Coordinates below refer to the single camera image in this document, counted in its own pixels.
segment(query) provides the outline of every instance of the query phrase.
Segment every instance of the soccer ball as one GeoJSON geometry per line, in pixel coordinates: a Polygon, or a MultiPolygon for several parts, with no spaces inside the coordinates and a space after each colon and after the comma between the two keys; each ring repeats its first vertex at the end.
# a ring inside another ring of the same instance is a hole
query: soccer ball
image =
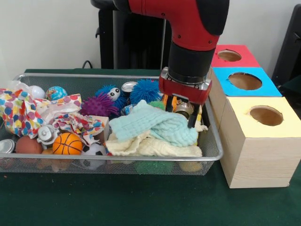
{"type": "MultiPolygon", "coordinates": [[[[85,146],[81,155],[106,155],[106,151],[104,146],[98,143],[93,143],[90,147],[85,146]]],[[[85,169],[97,170],[98,167],[105,164],[105,160],[81,159],[80,164],[85,169]]]]}

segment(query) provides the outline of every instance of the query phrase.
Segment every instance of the white wall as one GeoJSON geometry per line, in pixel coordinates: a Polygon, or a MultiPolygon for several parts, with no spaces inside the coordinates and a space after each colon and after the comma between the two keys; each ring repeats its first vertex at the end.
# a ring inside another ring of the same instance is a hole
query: white wall
{"type": "Polygon", "coordinates": [[[230,0],[219,44],[245,44],[272,76],[285,33],[300,0],[230,0]]]}
{"type": "MultiPolygon", "coordinates": [[[[230,0],[220,44],[246,44],[271,76],[300,0],[230,0]]],[[[100,67],[89,0],[0,0],[0,86],[26,68],[100,67]]]]}
{"type": "Polygon", "coordinates": [[[97,27],[90,0],[0,0],[0,79],[27,68],[79,68],[85,60],[100,67],[97,27]]]}

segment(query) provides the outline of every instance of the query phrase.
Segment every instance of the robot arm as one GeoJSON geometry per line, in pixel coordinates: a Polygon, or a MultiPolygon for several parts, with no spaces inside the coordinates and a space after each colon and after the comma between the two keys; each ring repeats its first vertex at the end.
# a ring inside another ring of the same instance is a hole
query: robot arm
{"type": "Polygon", "coordinates": [[[208,97],[211,81],[206,75],[214,50],[225,27],[229,0],[113,0],[120,11],[165,18],[171,24],[172,43],[168,69],[159,78],[160,91],[190,101],[195,108],[189,120],[193,127],[199,106],[208,97]]]}

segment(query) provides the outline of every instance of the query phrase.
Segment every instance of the light blue cloth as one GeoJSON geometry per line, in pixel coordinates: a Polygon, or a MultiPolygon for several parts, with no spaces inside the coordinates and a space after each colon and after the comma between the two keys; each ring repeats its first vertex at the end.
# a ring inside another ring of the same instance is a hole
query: light blue cloth
{"type": "Polygon", "coordinates": [[[196,129],[187,127],[188,121],[185,117],[152,107],[144,100],[141,100],[129,115],[113,119],[109,124],[120,142],[147,130],[150,130],[150,134],[155,138],[179,147],[193,145],[198,138],[196,129]]]}

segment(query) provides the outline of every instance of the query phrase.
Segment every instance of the white ball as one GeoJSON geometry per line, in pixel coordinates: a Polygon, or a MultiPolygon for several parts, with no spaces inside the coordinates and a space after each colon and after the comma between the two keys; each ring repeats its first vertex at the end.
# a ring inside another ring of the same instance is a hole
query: white ball
{"type": "MultiPolygon", "coordinates": [[[[90,148],[88,146],[84,147],[81,155],[106,155],[106,151],[104,146],[98,143],[93,143],[90,148]]],[[[105,164],[105,160],[81,159],[80,164],[85,169],[97,170],[98,167],[105,164]]]]}
{"type": "Polygon", "coordinates": [[[30,86],[29,88],[32,91],[33,98],[45,98],[45,91],[40,86],[30,86]]]}

